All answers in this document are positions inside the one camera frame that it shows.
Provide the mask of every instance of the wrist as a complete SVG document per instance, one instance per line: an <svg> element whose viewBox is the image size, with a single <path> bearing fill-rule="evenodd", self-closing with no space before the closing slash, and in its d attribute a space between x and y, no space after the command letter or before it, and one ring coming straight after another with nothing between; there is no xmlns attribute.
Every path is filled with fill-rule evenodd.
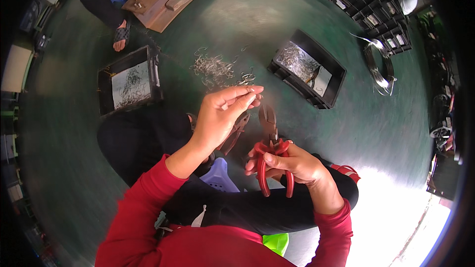
<svg viewBox="0 0 475 267"><path fill-rule="evenodd" d="M187 145L189 145L191 149L200 155L204 155L203 158L209 156L215 149L215 147L209 146L208 141L200 139L196 133L191 136L191 139L188 141Z"/></svg>

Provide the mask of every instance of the sandal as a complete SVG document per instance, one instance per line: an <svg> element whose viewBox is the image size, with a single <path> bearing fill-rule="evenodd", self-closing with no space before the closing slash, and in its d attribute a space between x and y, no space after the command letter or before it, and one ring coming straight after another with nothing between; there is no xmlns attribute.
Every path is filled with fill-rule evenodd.
<svg viewBox="0 0 475 267"><path fill-rule="evenodd" d="M191 124L191 131L192 131L192 132L195 132L196 121L198 120L198 118L197 118L195 115L193 115L192 113L187 112L186 114L187 114L188 116L191 116L191 122L190 122L190 124Z"/></svg>
<svg viewBox="0 0 475 267"><path fill-rule="evenodd" d="M114 35L114 43L119 42L121 40L125 40L125 46L129 43L130 38L130 19L126 19L127 24L125 28L118 28L116 29L116 34Z"/></svg>

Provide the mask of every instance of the red pliers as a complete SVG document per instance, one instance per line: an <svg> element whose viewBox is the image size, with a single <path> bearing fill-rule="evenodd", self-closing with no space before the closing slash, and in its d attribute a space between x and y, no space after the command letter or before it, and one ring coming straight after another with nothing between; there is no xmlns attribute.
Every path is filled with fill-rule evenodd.
<svg viewBox="0 0 475 267"><path fill-rule="evenodd" d="M246 126L247 122L249 121L249 118L251 117L251 114L245 113L239 122L234 124L233 128L231 129L231 132L229 133L228 137L216 148L218 151L220 151L223 148L224 143L228 140L228 138L231 137L232 134L234 135L233 140L229 144L227 148L225 148L223 151L221 151L225 156L228 155L228 153L231 151L231 149L236 145L236 142L241 135L242 132L244 132L244 127Z"/></svg>
<svg viewBox="0 0 475 267"><path fill-rule="evenodd" d="M258 181L261 187L262 194L265 197L270 196L269 186L265 179L265 161L264 153L271 153L280 157L288 157L287 149L289 148L289 142L284 142L279 138L276 125L276 113L269 105L262 105L259 109L259 122L268 138L258 142L254 145L254 150L259 153L258 157ZM294 175L290 171L286 171L287 176L287 194L286 197L290 198L294 195Z"/></svg>

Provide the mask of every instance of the wire spool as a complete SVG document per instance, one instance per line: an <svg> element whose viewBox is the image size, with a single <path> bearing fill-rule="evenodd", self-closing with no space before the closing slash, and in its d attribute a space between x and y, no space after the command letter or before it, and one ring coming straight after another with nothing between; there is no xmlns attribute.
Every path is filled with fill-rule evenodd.
<svg viewBox="0 0 475 267"><path fill-rule="evenodd" d="M394 68L392 67L390 55L379 40L377 39L372 39L371 41L368 39L365 39L365 40L368 41L368 44L364 48L364 55L366 57L366 62L368 64L371 77L373 78L375 82L375 87L381 95L391 96L392 90L394 87L394 82L397 79L394 77ZM385 77L383 77L383 75L381 74L374 60L374 55L373 55L373 50L372 50L373 46L380 52L381 56L383 57L383 62L384 62L384 66L386 67L386 73L387 73Z"/></svg>

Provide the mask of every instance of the diagonal cutting pliers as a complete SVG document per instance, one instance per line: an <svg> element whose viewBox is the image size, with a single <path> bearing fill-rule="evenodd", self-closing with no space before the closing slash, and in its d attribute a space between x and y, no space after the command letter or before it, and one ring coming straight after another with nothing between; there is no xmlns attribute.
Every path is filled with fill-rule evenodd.
<svg viewBox="0 0 475 267"><path fill-rule="evenodd" d="M266 137L264 140L254 145L254 150L259 153L258 156L258 181L262 193L265 197L270 196L270 189L265 179L265 161L264 153L271 153L280 157L288 157L287 149L289 142L284 142L279 138L276 125L276 113L269 105L262 105L259 109L259 122L264 129ZM287 176L287 194L290 198L294 194L294 175L290 171L285 171Z"/></svg>

